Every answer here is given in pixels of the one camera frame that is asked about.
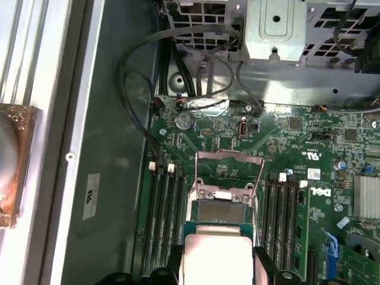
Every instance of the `chip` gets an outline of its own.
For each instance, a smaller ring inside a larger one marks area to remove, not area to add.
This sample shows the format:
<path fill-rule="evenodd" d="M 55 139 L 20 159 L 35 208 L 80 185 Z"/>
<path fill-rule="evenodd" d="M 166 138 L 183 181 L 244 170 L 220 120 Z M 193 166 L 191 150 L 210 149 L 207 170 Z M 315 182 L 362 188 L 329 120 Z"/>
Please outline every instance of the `chip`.
<path fill-rule="evenodd" d="M 301 120 L 299 118 L 290 117 L 289 128 L 290 129 L 301 129 Z"/>
<path fill-rule="evenodd" d="M 340 179 L 345 179 L 345 178 L 347 177 L 347 172 L 346 172 L 346 171 L 343 171 L 343 170 L 338 171 L 338 177 L 339 177 Z"/>
<path fill-rule="evenodd" d="M 276 146 L 274 146 L 274 145 L 270 145 L 269 146 L 269 152 L 270 153 L 275 153 L 277 151 L 277 147 Z"/>
<path fill-rule="evenodd" d="M 356 141 L 356 130 L 347 129 L 344 131 L 344 140 L 345 141 Z"/>
<path fill-rule="evenodd" d="M 198 200 L 198 221 L 207 223 L 246 223 L 245 211 L 247 205 L 201 199 Z"/>

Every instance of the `screw hole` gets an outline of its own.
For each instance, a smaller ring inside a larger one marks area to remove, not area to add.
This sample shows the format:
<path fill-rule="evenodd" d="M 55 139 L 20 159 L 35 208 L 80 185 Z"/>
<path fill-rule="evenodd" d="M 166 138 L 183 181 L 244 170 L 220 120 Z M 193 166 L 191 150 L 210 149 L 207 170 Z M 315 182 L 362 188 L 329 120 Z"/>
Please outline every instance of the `screw hole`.
<path fill-rule="evenodd" d="M 273 17 L 273 21 L 274 21 L 275 23 L 278 23 L 280 20 L 281 20 L 280 16 L 274 16 L 274 17 Z"/>

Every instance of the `black ram slot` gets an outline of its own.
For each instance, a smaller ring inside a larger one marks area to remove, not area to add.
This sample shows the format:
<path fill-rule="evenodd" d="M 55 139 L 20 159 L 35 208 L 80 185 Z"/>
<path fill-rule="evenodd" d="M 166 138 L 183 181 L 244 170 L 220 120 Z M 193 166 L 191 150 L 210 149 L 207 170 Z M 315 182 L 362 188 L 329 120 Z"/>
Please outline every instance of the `black ram slot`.
<path fill-rule="evenodd" d="M 147 223 L 145 227 L 145 239 L 144 239 L 144 251 L 143 251 L 143 259 L 142 259 L 142 264 L 143 266 L 141 267 L 141 274 L 144 273 L 144 271 L 148 268 L 151 267 L 151 249 L 153 245 L 152 241 L 152 236 L 154 233 L 154 223 L 155 223 L 155 218 L 154 218 L 154 213 L 156 209 L 156 203 L 155 199 L 157 194 L 159 193 L 160 189 L 160 184 L 162 184 L 164 181 L 162 175 L 153 175 L 152 180 L 151 180 L 151 192 L 149 196 L 149 206 L 148 206 L 148 218 L 147 218 Z"/>
<path fill-rule="evenodd" d="M 284 242 L 284 270 L 292 270 L 294 264 L 298 184 L 287 187 L 286 241 Z"/>
<path fill-rule="evenodd" d="M 261 241 L 279 270 L 292 270 L 298 183 L 267 181 Z"/>
<path fill-rule="evenodd" d="M 176 213 L 173 208 L 173 196 L 175 194 L 175 186 L 176 186 L 176 178 L 174 176 L 168 177 L 167 184 L 167 195 L 165 198 L 165 205 L 163 205 L 164 209 L 164 219 L 161 223 L 161 236 L 162 236 L 162 248 L 161 248 L 161 261 L 160 265 L 164 266 L 167 263 L 167 260 L 170 255 L 170 227 L 172 223 L 172 216 Z"/>
<path fill-rule="evenodd" d="M 286 233 L 287 227 L 283 227 L 286 224 L 286 213 L 288 209 L 288 195 L 287 188 L 285 186 L 279 186 L 278 191 L 280 193 L 279 204 L 278 204 L 278 223 L 277 223 L 277 236 L 276 236 L 276 266 L 277 268 L 284 268 L 284 256 L 286 253 L 286 249 L 284 244 L 286 243 Z"/>
<path fill-rule="evenodd" d="M 278 206 L 280 204 L 280 192 L 278 191 L 278 185 L 274 185 L 272 187 L 272 197 L 271 197 L 271 213 L 270 213 L 270 225 L 269 225 L 269 233 L 268 233 L 268 255 L 275 262 L 277 256 L 277 244 L 276 244 L 276 236 L 278 229 Z"/>
<path fill-rule="evenodd" d="M 316 251 L 313 251 L 311 249 L 308 250 L 306 281 L 310 285 L 318 283 L 318 254 Z"/>
<path fill-rule="evenodd" d="M 162 193 L 164 192 L 166 184 L 166 173 L 163 176 L 159 177 L 159 181 L 157 182 L 156 189 L 154 191 L 154 195 L 152 195 L 152 200 L 150 201 L 153 204 L 152 211 L 150 215 L 153 216 L 152 218 L 152 226 L 150 229 L 150 237 L 149 237 L 149 249 L 148 249 L 148 255 L 147 258 L 149 260 L 149 268 L 154 267 L 154 264 L 156 263 L 156 255 L 157 250 L 159 246 L 158 241 L 158 234 L 159 234 L 159 228 L 160 228 L 160 207 L 161 207 L 161 201 L 162 201 Z"/>
<path fill-rule="evenodd" d="M 154 246 L 152 250 L 152 265 L 153 267 L 160 267 L 164 266 L 164 264 L 161 263 L 162 261 L 162 247 L 163 247 L 163 236 L 164 236 L 164 226 L 165 226 L 165 218 L 166 218 L 166 212 L 167 212 L 167 196 L 168 191 L 170 187 L 170 182 L 172 180 L 172 177 L 167 173 L 164 187 L 160 191 L 160 198 L 156 201 L 159 202 L 157 207 L 157 214 L 155 215 L 156 218 L 156 226 L 154 228 Z"/>
<path fill-rule="evenodd" d="M 262 211 L 262 229 L 261 229 L 261 244 L 266 248 L 268 241 L 268 228 L 271 212 L 271 191 L 272 185 L 268 185 L 269 182 L 265 185 L 264 193 L 264 209 Z"/>
<path fill-rule="evenodd" d="M 186 197 L 183 189 L 183 177 L 177 178 L 177 187 L 176 187 L 176 199 L 173 201 L 175 206 L 175 215 L 173 221 L 173 235 L 172 235 L 172 244 L 177 245 L 178 242 L 182 239 L 182 226 L 183 226 L 183 208 L 185 203 L 183 198 Z"/>

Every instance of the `metal bracket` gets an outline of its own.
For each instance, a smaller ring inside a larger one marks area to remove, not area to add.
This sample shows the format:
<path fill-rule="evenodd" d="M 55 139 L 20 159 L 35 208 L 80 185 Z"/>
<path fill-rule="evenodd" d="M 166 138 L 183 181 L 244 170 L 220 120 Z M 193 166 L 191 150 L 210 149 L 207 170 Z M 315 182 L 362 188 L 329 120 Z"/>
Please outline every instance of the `metal bracket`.
<path fill-rule="evenodd" d="M 242 188 L 230 188 L 223 189 L 219 186 L 205 185 L 203 180 L 198 176 L 198 163 L 201 159 L 213 159 L 221 160 L 225 158 L 234 158 L 238 162 L 244 163 L 254 163 L 260 165 L 260 171 L 258 173 L 255 183 L 247 183 L 246 186 Z M 244 204 L 252 204 L 252 198 L 255 196 L 257 186 L 264 169 L 265 160 L 258 156 L 247 156 L 238 151 L 226 151 L 219 150 L 215 153 L 209 153 L 207 151 L 199 151 L 195 155 L 195 183 L 193 187 L 195 188 L 196 198 L 198 199 L 222 199 L 230 200 L 232 202 L 241 202 Z"/>

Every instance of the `white sticker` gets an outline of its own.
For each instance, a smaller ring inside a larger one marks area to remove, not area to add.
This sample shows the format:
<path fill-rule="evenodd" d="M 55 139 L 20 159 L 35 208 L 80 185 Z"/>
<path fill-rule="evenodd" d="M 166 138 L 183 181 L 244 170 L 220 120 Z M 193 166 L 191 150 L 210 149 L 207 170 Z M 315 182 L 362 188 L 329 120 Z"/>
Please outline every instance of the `white sticker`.
<path fill-rule="evenodd" d="M 347 218 L 347 217 L 344 217 L 344 218 L 342 218 L 342 219 L 340 220 L 339 223 L 337 223 L 337 227 L 338 227 L 339 229 L 342 229 L 342 228 L 344 228 L 349 222 L 350 222 L 350 219 Z"/>
<path fill-rule="evenodd" d="M 299 182 L 299 188 L 306 188 L 308 186 L 308 181 L 307 180 L 301 180 Z"/>
<path fill-rule="evenodd" d="M 321 180 L 321 170 L 318 168 L 308 168 L 308 179 Z"/>
<path fill-rule="evenodd" d="M 89 174 L 84 197 L 83 220 L 95 216 L 100 173 Z"/>

